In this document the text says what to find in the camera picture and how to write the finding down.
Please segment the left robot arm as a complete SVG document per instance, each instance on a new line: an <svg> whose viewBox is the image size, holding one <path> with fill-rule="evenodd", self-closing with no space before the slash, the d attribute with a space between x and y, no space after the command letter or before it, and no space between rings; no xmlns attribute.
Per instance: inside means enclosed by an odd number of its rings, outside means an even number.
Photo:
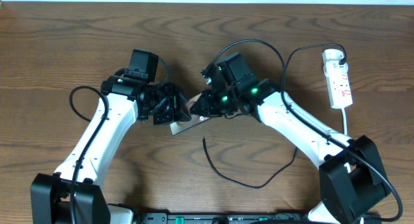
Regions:
<svg viewBox="0 0 414 224"><path fill-rule="evenodd" d="M139 223L125 205L106 202L102 187L114 155L129 128L149 117L155 125L187 122L186 99L165 78L155 83L163 60L135 49L129 66L117 70L100 89L98 107L69 156L51 175L37 174L30 187L34 223Z"/></svg>

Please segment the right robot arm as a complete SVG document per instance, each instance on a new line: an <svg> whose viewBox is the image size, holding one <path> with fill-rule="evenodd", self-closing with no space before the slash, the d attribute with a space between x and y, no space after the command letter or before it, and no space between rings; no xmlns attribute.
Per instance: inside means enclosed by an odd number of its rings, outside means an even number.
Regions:
<svg viewBox="0 0 414 224"><path fill-rule="evenodd" d="M239 53L211 63L201 73L211 86L190 111L204 117L234 113L254 117L276 130L317 167L321 201L310 221L369 223L380 221L369 210L391 193L378 148L365 135L339 133L297 105L272 80L258 80Z"/></svg>

